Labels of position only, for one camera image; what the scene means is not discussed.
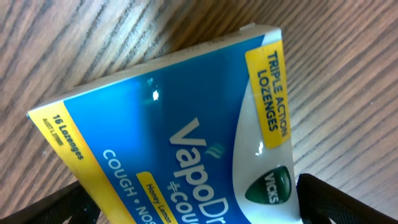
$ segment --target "green vicks logo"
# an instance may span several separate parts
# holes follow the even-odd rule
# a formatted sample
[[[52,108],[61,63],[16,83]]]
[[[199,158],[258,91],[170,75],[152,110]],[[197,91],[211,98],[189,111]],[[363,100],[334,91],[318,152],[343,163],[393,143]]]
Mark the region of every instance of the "green vicks logo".
[[[276,205],[286,202],[292,193],[290,175],[285,166],[272,169],[258,178],[244,195],[256,203]]]

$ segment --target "black object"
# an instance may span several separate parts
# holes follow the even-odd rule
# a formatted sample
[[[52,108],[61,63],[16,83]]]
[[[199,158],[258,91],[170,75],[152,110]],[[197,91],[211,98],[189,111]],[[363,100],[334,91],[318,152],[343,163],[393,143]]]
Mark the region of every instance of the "black object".
[[[329,218],[337,224],[398,224],[397,220],[310,174],[300,175],[297,193],[300,213],[305,224],[329,224]],[[100,209],[80,183],[75,182],[0,220],[0,224],[89,224],[96,223],[99,214]]]

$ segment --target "brown wooden surface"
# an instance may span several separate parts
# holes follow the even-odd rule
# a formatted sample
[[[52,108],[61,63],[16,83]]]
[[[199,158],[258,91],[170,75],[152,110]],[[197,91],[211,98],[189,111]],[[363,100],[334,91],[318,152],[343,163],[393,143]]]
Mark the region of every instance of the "brown wooden surface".
[[[249,22],[284,31],[296,174],[398,218],[398,1],[2,0],[0,22],[0,218],[75,181],[29,109]]]

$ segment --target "yellow stripe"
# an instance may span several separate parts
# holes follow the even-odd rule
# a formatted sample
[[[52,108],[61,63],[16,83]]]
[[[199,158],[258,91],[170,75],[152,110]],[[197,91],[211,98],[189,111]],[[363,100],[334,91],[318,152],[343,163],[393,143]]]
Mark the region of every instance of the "yellow stripe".
[[[177,220],[167,205],[152,174],[150,172],[141,172],[137,174],[137,178],[163,223],[177,224]]]
[[[113,189],[62,101],[28,113],[44,137],[113,223],[136,223]]]
[[[246,63],[265,145],[278,147],[290,139],[282,41],[246,52]]]

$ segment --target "yellow rectangle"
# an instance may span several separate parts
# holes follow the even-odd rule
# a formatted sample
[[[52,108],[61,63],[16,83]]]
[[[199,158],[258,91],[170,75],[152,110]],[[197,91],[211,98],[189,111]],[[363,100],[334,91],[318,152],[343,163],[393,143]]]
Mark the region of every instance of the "yellow rectangle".
[[[136,223],[105,176],[62,101],[28,113],[112,223]]]
[[[177,224],[177,220],[169,205],[167,205],[152,174],[150,172],[141,172],[137,174],[137,178],[163,223]]]
[[[250,83],[268,149],[290,139],[286,67],[282,41],[246,52]]]

